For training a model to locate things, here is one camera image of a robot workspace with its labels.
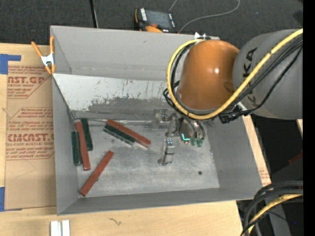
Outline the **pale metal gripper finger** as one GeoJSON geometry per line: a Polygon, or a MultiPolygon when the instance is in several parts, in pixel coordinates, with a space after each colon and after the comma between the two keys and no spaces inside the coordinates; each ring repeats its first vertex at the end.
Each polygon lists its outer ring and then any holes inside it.
{"type": "Polygon", "coordinates": [[[162,156],[158,160],[158,164],[160,166],[166,166],[167,164],[171,164],[173,161],[175,151],[175,145],[173,144],[172,139],[165,139],[163,143],[162,156]]]}
{"type": "Polygon", "coordinates": [[[152,129],[162,129],[167,128],[170,125],[173,116],[168,112],[167,109],[155,109],[154,117],[152,120],[152,129]]]}

